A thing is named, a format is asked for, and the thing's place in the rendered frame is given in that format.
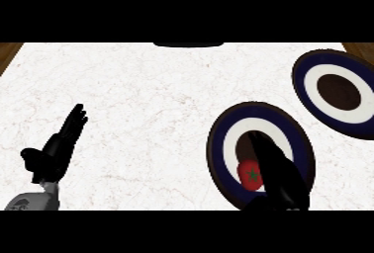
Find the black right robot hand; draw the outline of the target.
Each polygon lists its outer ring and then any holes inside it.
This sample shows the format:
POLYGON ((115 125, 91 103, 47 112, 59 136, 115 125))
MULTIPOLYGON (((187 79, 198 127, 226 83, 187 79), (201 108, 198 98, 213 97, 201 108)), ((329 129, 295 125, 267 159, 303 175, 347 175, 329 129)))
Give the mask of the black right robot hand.
POLYGON ((264 135, 248 133, 258 160, 266 196, 255 197, 245 211, 306 211, 310 207, 310 192, 294 162, 264 135))

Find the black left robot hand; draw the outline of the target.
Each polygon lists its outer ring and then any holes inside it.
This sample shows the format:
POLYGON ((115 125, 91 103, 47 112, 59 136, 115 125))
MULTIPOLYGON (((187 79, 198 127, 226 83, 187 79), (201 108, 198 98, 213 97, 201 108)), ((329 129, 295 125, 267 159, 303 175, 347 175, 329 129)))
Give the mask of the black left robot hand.
POLYGON ((54 183, 62 179, 85 122, 82 104, 77 104, 65 118, 60 131, 51 135, 43 149, 22 149, 20 157, 25 169, 32 172, 34 184, 54 183))

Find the black rounded appliance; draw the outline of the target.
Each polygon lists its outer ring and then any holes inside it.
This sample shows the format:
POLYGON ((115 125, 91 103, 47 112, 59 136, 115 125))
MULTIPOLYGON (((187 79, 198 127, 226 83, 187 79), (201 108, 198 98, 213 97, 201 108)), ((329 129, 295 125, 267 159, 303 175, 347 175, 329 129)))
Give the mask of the black rounded appliance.
POLYGON ((153 42, 156 46, 162 47, 214 47, 221 46, 223 42, 153 42))

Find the navy white ringed plate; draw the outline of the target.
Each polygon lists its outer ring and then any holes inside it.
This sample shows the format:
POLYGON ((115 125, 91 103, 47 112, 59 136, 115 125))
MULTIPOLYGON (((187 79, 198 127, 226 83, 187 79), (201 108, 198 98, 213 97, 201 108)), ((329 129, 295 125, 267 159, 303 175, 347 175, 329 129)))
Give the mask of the navy white ringed plate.
POLYGON ((374 65, 347 52, 312 50, 294 63, 292 84, 315 118, 341 134, 374 140, 374 65))
POLYGON ((239 144, 248 131, 261 131, 282 149, 303 176, 307 189, 315 176, 312 144, 306 132, 292 117, 276 106, 263 102, 244 102, 232 106, 217 117, 210 129, 205 160, 210 176, 220 194, 238 209, 244 209, 255 197, 264 196, 261 187, 248 191, 241 184, 236 168, 239 156, 254 159, 251 146, 239 144))

